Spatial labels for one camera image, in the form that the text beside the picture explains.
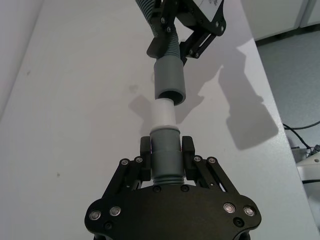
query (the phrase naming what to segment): black metal plate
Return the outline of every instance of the black metal plate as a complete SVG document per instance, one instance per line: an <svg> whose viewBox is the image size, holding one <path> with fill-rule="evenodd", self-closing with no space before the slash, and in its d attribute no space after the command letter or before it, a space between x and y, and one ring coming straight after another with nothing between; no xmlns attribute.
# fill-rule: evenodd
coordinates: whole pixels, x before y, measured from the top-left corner
<svg viewBox="0 0 320 240"><path fill-rule="evenodd" d="M246 196L191 185L189 191L180 185L163 185L159 192L153 188L95 201L87 210L85 226L113 240L233 240L261 222L256 204ZM232 203L235 212L227 213L225 203ZM114 206L121 208L120 215L109 214ZM246 215L246 206L256 214ZM98 220L89 219L93 210L101 211ZM236 226L234 218L241 218L244 226Z"/></svg>

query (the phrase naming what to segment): gray cylinder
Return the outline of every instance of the gray cylinder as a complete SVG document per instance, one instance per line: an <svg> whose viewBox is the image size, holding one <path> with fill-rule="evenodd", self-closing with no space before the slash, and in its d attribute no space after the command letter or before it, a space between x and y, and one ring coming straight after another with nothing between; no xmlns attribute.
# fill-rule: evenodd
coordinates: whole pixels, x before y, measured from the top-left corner
<svg viewBox="0 0 320 240"><path fill-rule="evenodd" d="M154 64L155 99L171 99L174 105L186 99L184 64L179 57L165 55Z"/></svg>
<svg viewBox="0 0 320 240"><path fill-rule="evenodd" d="M161 128L150 133L151 169L155 185L183 184L184 166L180 145L180 131L176 128Z"/></svg>

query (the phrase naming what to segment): gray floor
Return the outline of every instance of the gray floor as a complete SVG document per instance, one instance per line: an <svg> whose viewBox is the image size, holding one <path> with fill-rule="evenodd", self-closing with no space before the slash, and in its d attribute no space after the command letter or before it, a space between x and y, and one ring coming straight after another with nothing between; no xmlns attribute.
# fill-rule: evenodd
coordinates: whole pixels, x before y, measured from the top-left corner
<svg viewBox="0 0 320 240"><path fill-rule="evenodd" d="M282 122L301 127L320 120L320 31L294 35L258 47ZM297 131L320 145L320 125ZM291 147L304 145L286 131Z"/></svg>

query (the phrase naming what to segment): gray corrugated hose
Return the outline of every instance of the gray corrugated hose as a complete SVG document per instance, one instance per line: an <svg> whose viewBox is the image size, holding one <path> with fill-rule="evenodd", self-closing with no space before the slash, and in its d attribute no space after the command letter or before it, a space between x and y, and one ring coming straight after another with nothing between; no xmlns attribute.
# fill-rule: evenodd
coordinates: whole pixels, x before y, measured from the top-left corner
<svg viewBox="0 0 320 240"><path fill-rule="evenodd" d="M156 32L155 28L151 24L151 15L152 15L153 6L155 4L155 0L135 0L135 2L138 4L146 21L150 25L154 37L157 37L158 33ZM178 39L176 28L174 26L173 26L173 29L171 29L171 32L172 34L170 35L168 49L164 55L165 56L172 55L180 58L179 39Z"/></svg>

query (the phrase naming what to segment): gray pipe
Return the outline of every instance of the gray pipe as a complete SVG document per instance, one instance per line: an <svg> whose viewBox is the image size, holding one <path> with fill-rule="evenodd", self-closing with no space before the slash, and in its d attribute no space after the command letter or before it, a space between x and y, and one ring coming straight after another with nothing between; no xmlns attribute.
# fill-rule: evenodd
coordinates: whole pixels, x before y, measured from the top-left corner
<svg viewBox="0 0 320 240"><path fill-rule="evenodd" d="M177 128L160 128L150 133L151 169L155 185L183 184L184 166Z"/></svg>
<svg viewBox="0 0 320 240"><path fill-rule="evenodd" d="M159 34L151 24L155 0L135 1L156 38ZM174 105L179 105L186 99L184 65L180 59L179 38L175 26L171 28L169 44L164 56L157 59L154 64L154 97L171 99Z"/></svg>

